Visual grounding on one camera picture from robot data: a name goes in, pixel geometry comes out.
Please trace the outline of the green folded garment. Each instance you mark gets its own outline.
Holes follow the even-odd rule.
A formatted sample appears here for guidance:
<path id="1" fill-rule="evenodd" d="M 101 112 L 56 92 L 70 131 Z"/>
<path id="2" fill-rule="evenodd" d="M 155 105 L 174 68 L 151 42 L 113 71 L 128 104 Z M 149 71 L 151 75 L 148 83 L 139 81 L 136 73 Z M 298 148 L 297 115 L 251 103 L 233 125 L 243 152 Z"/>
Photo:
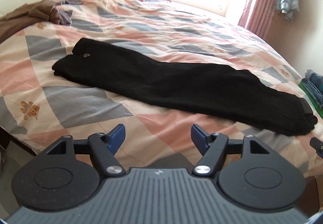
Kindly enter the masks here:
<path id="1" fill-rule="evenodd" d="M 303 81 L 301 81 L 298 86 L 305 92 L 307 98 L 310 100 L 313 107 L 322 118 L 322 102 L 312 92 L 309 91 L 308 86 L 305 85 Z"/>

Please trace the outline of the brown garment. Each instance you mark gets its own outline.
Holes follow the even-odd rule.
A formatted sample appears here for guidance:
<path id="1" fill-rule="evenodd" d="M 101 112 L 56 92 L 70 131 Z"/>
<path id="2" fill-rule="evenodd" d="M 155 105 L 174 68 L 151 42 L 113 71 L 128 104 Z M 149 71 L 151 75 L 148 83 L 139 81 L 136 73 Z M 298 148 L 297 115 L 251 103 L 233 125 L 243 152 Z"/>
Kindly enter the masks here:
<path id="1" fill-rule="evenodd" d="M 24 4 L 1 17 L 1 43 L 20 30 L 42 21 L 61 23 L 61 12 L 51 0 Z"/>

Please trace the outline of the lilac garment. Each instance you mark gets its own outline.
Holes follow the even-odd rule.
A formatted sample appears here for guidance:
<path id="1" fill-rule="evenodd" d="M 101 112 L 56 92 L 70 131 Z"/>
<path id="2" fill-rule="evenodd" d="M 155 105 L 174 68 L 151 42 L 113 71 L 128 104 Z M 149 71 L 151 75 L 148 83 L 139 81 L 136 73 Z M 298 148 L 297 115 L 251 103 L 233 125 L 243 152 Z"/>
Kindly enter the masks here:
<path id="1" fill-rule="evenodd" d="M 63 10 L 57 8 L 57 6 L 61 6 L 64 4 L 79 6 L 82 5 L 83 2 L 81 0 L 64 0 L 56 2 L 55 9 L 57 12 L 55 13 L 54 23 L 57 25 L 71 26 L 73 10 Z"/>

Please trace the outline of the striped blue folded garment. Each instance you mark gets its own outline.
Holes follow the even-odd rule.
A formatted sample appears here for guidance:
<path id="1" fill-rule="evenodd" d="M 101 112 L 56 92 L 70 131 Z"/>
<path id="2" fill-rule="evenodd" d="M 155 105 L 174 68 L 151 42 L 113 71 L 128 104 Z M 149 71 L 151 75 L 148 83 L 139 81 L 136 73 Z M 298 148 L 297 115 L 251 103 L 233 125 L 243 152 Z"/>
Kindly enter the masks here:
<path id="1" fill-rule="evenodd" d="M 316 88 L 322 92 L 323 90 L 323 77 L 322 75 L 314 72 L 311 69 L 308 69 L 305 73 L 305 77 L 311 81 L 312 84 L 316 86 Z"/>

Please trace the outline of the black pants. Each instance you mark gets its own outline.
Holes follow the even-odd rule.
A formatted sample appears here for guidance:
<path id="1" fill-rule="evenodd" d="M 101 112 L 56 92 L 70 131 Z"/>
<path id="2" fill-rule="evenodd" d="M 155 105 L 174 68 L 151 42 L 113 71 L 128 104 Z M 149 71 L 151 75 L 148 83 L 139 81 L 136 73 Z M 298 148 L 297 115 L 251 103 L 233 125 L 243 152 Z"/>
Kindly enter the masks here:
<path id="1" fill-rule="evenodd" d="M 137 51 L 86 38 L 52 66 L 54 75 L 150 105 L 211 115 L 286 136 L 318 123 L 305 99 L 264 85 L 227 65 L 160 62 Z"/>

